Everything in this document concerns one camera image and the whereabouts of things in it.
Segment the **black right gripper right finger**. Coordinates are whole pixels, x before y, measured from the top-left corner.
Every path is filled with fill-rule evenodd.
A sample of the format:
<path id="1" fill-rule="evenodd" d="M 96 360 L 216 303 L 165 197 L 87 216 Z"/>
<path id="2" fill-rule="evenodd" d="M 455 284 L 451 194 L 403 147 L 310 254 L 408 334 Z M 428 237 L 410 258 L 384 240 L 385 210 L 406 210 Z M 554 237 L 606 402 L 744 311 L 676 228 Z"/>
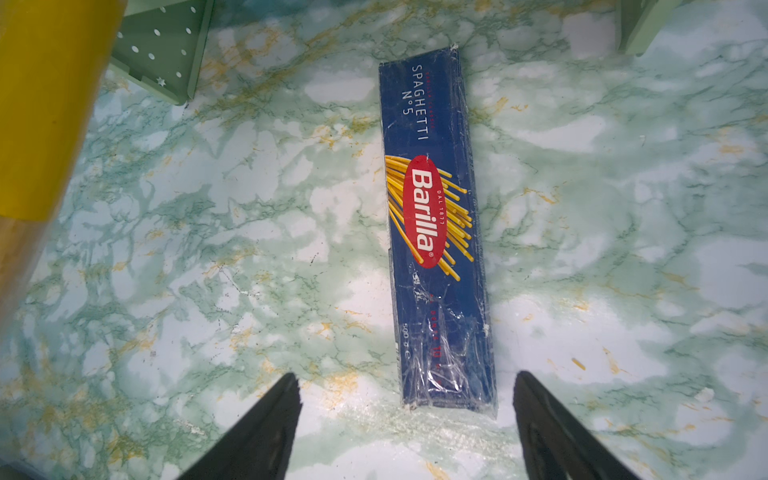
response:
<path id="1" fill-rule="evenodd" d="M 638 479 L 529 371 L 516 376 L 513 406 L 529 478 Z"/>

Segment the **dark blue spaghetti box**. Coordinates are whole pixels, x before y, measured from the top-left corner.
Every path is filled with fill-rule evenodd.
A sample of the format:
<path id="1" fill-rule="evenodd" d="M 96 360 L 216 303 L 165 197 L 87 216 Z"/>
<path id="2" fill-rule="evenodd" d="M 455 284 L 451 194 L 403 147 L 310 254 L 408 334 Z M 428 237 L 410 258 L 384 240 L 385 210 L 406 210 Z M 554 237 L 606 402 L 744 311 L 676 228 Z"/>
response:
<path id="1" fill-rule="evenodd" d="M 497 382 L 457 47 L 379 68 L 401 398 L 494 416 Z"/>

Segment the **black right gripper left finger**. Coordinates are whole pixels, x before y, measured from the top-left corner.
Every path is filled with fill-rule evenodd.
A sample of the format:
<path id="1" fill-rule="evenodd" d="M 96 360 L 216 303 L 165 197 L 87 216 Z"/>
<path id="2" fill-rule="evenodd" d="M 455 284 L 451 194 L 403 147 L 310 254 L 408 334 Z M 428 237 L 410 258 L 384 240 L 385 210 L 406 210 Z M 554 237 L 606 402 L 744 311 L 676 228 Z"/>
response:
<path id="1" fill-rule="evenodd" d="M 283 479 L 302 403 L 298 379 L 282 376 L 183 479 Z"/>

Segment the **yellow label spaghetti bag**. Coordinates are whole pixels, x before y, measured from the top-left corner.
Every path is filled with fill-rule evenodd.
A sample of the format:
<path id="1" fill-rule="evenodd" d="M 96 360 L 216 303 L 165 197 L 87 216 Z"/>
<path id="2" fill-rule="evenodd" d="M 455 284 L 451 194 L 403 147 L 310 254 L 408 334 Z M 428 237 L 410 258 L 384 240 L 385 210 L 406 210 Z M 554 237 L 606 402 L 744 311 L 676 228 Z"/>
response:
<path id="1" fill-rule="evenodd" d="M 1 4 L 1 324 L 11 323 L 82 149 L 123 1 Z"/>

